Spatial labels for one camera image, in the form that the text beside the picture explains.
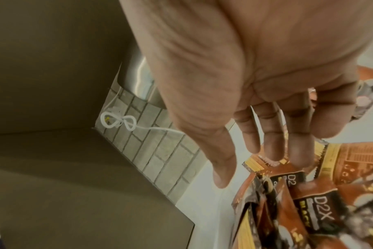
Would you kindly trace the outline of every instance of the stainless steel surface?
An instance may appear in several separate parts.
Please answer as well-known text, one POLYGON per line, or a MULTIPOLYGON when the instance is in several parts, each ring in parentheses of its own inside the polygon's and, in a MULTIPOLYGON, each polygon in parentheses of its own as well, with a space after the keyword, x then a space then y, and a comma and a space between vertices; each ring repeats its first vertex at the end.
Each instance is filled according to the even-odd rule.
POLYGON ((117 79, 118 84, 136 97, 160 108, 165 103, 155 85, 146 58, 133 40, 125 55, 117 79))

